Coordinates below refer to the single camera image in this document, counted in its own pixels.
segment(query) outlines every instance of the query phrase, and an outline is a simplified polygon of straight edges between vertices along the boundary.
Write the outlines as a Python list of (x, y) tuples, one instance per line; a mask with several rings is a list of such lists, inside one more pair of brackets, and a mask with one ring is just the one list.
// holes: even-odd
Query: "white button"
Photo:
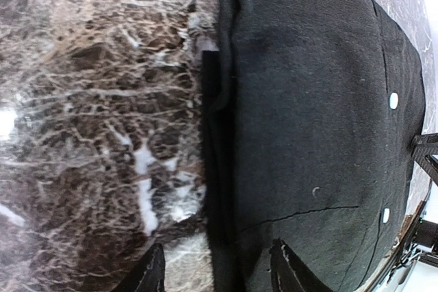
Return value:
[(392, 109), (396, 109), (398, 106), (398, 95), (396, 92), (393, 92), (389, 97), (389, 107)]
[(389, 214), (391, 213), (391, 211), (388, 208), (385, 208), (385, 210), (383, 210), (383, 223), (386, 224), (389, 221)]

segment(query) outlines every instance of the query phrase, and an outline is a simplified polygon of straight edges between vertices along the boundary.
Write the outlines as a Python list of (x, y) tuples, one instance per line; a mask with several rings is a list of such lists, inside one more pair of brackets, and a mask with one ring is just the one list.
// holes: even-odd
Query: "black garment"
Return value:
[[(238, 268), (248, 292), (269, 291), (277, 238), (330, 289), (354, 291), (404, 217), (425, 110), (417, 52), (373, 0), (221, 0), (219, 28), (221, 77), (205, 115), (224, 148), (217, 115), (234, 108), (235, 142), (212, 147), (207, 163), (219, 204), (207, 210), (228, 228), (221, 261), (213, 251), (217, 292), (239, 291)], [(227, 163), (233, 179), (212, 177)]]

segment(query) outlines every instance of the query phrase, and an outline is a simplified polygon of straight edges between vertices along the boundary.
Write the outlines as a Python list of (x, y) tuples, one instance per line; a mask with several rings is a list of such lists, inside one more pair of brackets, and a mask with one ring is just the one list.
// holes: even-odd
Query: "marble table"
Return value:
[[(422, 0), (377, 0), (435, 74)], [(0, 0), (0, 290), (110, 291), (154, 242), (213, 291), (200, 147), (218, 0)], [(407, 214), (428, 178), (415, 169)]]

